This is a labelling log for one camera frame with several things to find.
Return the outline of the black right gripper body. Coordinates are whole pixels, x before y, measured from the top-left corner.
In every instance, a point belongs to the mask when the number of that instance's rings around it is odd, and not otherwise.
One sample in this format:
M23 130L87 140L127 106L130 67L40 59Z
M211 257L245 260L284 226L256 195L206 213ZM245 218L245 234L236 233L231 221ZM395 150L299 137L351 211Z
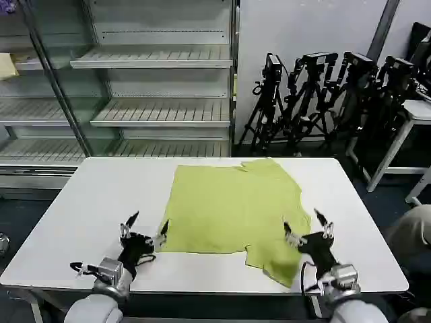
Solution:
M317 268L316 278L320 280L324 274L328 273L334 266L339 263L336 261L331 252L331 247L334 243L334 237L324 237L322 231L308 234L302 237L306 242L302 242L297 247L297 250L302 254L307 254L311 257L314 265Z

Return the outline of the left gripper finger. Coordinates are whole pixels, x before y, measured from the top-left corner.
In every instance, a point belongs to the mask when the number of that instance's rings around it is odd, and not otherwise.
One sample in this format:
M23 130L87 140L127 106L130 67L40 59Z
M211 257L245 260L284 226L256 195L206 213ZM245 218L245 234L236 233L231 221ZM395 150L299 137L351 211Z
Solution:
M121 239L129 239L131 237L131 228L138 218L139 212L134 213L125 223L120 224Z
M152 248L161 248L162 245L167 240L167 232L168 232L168 221L164 223L161 230L154 237L150 238L150 240L148 241L148 244Z

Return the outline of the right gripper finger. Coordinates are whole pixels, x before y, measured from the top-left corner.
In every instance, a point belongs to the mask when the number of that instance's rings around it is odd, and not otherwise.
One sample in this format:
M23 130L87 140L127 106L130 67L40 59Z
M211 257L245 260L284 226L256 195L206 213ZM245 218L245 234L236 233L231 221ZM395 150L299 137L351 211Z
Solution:
M323 227L323 238L333 239L334 223L332 221L328 221L327 218L317 209L314 209L314 212Z
M300 247L304 244L302 237L298 236L292 231L287 221L284 222L284 233L286 242L289 243L289 245L291 245L293 248Z

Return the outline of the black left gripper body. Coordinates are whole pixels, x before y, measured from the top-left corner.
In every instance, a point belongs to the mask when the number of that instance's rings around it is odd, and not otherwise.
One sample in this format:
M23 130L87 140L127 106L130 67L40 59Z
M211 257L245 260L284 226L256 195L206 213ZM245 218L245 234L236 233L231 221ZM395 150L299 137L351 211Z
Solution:
M151 237L131 232L128 238L121 238L120 242L123 250L118 261L127 270L135 270L140 264L155 260L155 247Z

